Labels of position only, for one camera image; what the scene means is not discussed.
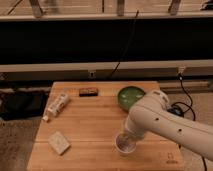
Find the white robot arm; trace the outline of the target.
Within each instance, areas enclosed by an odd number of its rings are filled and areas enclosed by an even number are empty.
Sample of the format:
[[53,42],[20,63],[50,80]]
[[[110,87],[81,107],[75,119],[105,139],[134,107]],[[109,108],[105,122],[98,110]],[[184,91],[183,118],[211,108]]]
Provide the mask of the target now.
[[171,114],[169,107],[163,91],[146,93],[130,107],[124,131],[136,139],[153,132],[213,161],[213,127]]

